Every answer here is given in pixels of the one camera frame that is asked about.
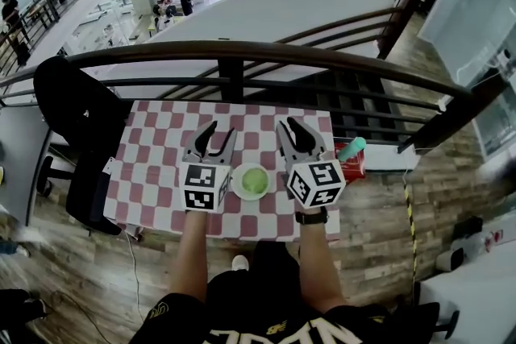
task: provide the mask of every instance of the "wooden floor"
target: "wooden floor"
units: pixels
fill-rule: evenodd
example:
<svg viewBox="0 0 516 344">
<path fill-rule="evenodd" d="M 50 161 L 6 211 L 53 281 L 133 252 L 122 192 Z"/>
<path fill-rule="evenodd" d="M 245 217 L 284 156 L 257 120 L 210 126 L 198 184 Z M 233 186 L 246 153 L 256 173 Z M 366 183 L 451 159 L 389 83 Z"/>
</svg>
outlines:
<svg viewBox="0 0 516 344">
<path fill-rule="evenodd" d="M 415 17 L 389 61 L 441 80 L 447 73 L 433 49 L 416 38 L 422 20 Z M 396 94 L 435 102 L 438 96 L 392 84 Z M 402 113 L 414 114 L 410 108 Z M 481 154 L 472 127 L 464 128 L 425 155 L 407 176 L 414 196 L 418 237 L 418 278 L 434 271 L 435 257 L 447 249 L 453 225 L 468 215 L 487 216 L 497 204 L 489 186 L 478 182 Z M 133 261 L 125 235 L 92 234 L 70 221 L 57 197 L 38 199 L 31 230 L 43 242 L 30 245 L 32 257 L 0 257 L 2 288 L 39 291 L 52 307 L 46 320 L 32 328 L 52 343 L 104 342 L 85 315 L 61 293 L 69 294 L 95 320 L 111 343 L 128 342 L 141 320 L 136 305 Z M 355 305 L 389 302 L 410 291 L 412 246 L 403 197 L 402 176 L 370 175 L 346 188 L 341 201 L 341 240 L 332 244 L 346 297 Z M 0 235 L 11 226 L 6 218 Z M 209 240 L 209 272 L 230 267 L 240 249 L 252 244 Z M 178 237 L 146 231 L 134 244 L 141 312 L 165 293 L 169 264 Z M 296 246 L 289 246 L 295 251 Z"/>
</svg>

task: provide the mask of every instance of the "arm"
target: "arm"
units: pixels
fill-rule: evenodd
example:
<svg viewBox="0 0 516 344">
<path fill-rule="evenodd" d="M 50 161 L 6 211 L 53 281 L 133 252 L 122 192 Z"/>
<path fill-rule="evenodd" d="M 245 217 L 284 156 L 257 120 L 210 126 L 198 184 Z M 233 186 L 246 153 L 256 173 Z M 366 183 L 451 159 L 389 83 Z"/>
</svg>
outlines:
<svg viewBox="0 0 516 344">
<path fill-rule="evenodd" d="M 319 213 L 311 209 L 305 213 Z M 321 313 L 345 305 L 339 274 L 331 258 L 324 224 L 301 225 L 301 293 L 305 302 Z"/>
<path fill-rule="evenodd" d="M 185 294 L 206 301 L 208 266 L 206 263 L 206 223 L 208 214 L 190 211 L 186 214 L 173 278 L 169 292 Z"/>
</svg>

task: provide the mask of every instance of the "white shoe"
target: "white shoe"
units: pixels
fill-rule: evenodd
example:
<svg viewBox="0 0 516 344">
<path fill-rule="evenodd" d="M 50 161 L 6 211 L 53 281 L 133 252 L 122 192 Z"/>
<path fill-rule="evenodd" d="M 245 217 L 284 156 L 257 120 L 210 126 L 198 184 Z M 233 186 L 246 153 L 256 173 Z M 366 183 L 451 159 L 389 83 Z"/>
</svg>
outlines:
<svg viewBox="0 0 516 344">
<path fill-rule="evenodd" d="M 31 253 L 26 247 L 22 247 L 21 245 L 18 245 L 18 248 L 16 248 L 16 254 L 17 255 L 23 255 L 26 257 L 30 257 Z"/>
<path fill-rule="evenodd" d="M 233 258 L 233 262 L 231 263 L 232 271 L 240 271 L 245 270 L 249 271 L 249 261 L 243 255 L 237 255 Z"/>
</svg>

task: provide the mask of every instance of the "teal object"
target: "teal object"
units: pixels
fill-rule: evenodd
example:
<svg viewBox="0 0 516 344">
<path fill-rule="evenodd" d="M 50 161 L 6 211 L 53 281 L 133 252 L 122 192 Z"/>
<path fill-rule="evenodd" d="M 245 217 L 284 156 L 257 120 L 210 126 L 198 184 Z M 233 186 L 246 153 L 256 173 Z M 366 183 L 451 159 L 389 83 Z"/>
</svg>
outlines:
<svg viewBox="0 0 516 344">
<path fill-rule="evenodd" d="M 353 156 L 356 156 L 360 151 L 365 149 L 366 142 L 364 138 L 354 138 L 349 145 L 347 145 L 341 152 L 337 154 L 337 159 L 340 162 L 346 162 Z"/>
</svg>

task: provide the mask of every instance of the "red object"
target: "red object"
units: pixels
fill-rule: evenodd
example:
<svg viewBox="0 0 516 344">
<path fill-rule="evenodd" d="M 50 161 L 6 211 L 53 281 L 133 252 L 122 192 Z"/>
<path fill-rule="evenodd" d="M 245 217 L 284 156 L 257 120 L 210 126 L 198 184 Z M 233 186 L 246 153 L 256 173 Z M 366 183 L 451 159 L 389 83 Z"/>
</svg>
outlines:
<svg viewBox="0 0 516 344">
<path fill-rule="evenodd" d="M 347 146 L 347 143 L 335 143 L 335 157 Z M 364 151 L 360 151 L 346 162 L 341 162 L 340 167 L 346 178 L 346 184 L 350 184 L 355 180 L 363 180 L 365 178 L 365 156 Z"/>
</svg>

